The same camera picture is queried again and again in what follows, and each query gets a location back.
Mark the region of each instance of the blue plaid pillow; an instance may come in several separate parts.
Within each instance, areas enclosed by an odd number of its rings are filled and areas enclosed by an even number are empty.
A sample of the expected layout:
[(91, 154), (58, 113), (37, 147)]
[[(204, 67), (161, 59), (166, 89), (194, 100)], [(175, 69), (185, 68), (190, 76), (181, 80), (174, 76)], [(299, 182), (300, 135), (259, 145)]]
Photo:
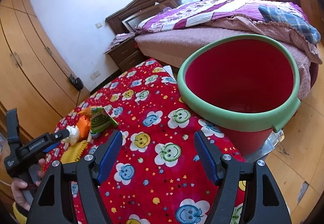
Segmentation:
[(280, 8), (272, 8), (267, 6), (259, 6), (259, 11), (266, 22), (287, 22), (297, 29), (312, 44), (318, 44), (321, 40), (321, 34), (316, 28), (311, 26), (303, 18), (283, 11)]

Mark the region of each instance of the human hand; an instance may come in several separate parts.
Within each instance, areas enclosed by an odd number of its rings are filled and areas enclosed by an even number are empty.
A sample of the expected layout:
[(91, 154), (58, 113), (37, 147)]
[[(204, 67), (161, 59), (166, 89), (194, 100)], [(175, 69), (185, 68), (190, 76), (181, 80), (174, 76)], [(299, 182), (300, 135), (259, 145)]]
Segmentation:
[[(42, 158), (38, 161), (38, 165), (40, 167), (42, 167), (44, 164), (45, 164), (45, 159)], [(39, 170), (37, 174), (40, 178), (44, 177), (44, 172), (42, 170)], [(41, 183), (40, 181), (36, 181), (35, 184), (39, 186), (40, 183)], [(24, 194), (21, 191), (21, 189), (24, 189), (26, 187), (27, 187), (27, 183), (19, 178), (14, 178), (14, 180), (11, 183), (11, 190), (12, 190), (12, 194), (14, 195), (14, 199), (16, 203), (22, 208), (24, 208), (25, 210), (29, 211), (30, 205), (26, 201)]]

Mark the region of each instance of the metal screw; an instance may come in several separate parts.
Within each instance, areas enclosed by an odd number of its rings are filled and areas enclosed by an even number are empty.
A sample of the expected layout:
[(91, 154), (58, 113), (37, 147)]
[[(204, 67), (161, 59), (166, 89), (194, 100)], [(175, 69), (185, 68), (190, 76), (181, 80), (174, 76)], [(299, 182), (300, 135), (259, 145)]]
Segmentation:
[(258, 163), (259, 166), (264, 166), (265, 165), (265, 162), (263, 160), (258, 160), (257, 163)]
[(52, 166), (58, 166), (60, 162), (58, 160), (53, 161)]
[(227, 161), (230, 161), (230, 160), (232, 159), (232, 157), (231, 157), (231, 155), (229, 155), (229, 154), (224, 154), (224, 155), (223, 155), (223, 159), (224, 159), (224, 160), (227, 160)]
[(85, 159), (86, 161), (90, 161), (90, 160), (93, 159), (93, 155), (86, 155), (86, 156), (84, 157), (84, 159)]

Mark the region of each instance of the wardrobe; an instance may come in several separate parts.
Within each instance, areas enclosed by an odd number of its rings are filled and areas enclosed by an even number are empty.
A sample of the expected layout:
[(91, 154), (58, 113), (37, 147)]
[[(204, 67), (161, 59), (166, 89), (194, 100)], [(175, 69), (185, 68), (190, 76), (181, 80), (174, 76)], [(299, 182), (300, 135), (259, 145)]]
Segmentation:
[(89, 97), (68, 81), (75, 74), (43, 30), (29, 0), (0, 3), (0, 127), (17, 108), (24, 141), (53, 132), (60, 119)]

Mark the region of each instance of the wooden floor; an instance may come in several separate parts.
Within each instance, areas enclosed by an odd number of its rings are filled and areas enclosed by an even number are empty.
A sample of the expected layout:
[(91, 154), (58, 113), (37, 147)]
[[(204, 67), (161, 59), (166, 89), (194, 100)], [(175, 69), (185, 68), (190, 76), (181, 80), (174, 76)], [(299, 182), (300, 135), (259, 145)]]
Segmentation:
[[(318, 48), (324, 57), (323, 45)], [(320, 65), (316, 84), (284, 133), (285, 139), (268, 155), (266, 163), (291, 211), (292, 223), (300, 224), (324, 191), (324, 66)], [(309, 187), (300, 199), (304, 182)]]

